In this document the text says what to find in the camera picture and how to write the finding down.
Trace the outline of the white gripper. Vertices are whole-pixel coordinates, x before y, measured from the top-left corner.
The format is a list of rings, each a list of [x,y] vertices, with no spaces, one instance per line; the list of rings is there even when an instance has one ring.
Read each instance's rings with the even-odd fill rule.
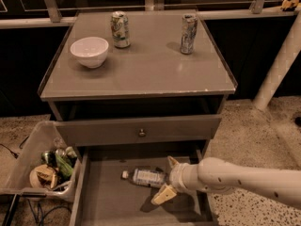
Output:
[[[170,185],[164,184],[151,199],[153,205],[161,205],[177,196],[177,192],[188,192],[199,189],[198,165],[179,163],[172,156],[167,157],[171,168],[169,174]]]

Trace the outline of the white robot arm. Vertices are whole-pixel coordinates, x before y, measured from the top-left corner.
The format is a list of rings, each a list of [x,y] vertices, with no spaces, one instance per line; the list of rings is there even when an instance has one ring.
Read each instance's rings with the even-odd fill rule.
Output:
[[[169,156],[169,185],[163,184],[151,203],[163,204],[179,193],[230,193],[235,187],[301,208],[301,171],[288,169],[251,168],[231,164],[215,157],[198,164],[180,163]]]

